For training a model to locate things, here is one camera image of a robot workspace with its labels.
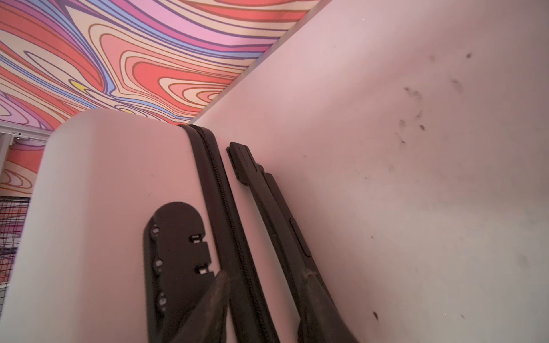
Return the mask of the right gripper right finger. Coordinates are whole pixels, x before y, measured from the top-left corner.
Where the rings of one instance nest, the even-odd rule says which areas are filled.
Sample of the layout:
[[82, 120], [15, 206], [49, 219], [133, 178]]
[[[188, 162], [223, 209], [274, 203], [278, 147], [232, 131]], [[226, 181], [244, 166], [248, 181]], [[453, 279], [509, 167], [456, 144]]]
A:
[[301, 281], [298, 342], [357, 342], [321, 285], [320, 275], [305, 269]]

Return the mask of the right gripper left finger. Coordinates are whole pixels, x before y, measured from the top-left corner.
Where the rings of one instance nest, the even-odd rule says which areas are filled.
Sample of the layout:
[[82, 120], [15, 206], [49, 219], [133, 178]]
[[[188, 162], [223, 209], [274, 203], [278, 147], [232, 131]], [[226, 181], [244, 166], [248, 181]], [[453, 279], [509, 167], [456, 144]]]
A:
[[171, 342], [226, 342], [229, 298], [230, 278], [221, 271]]

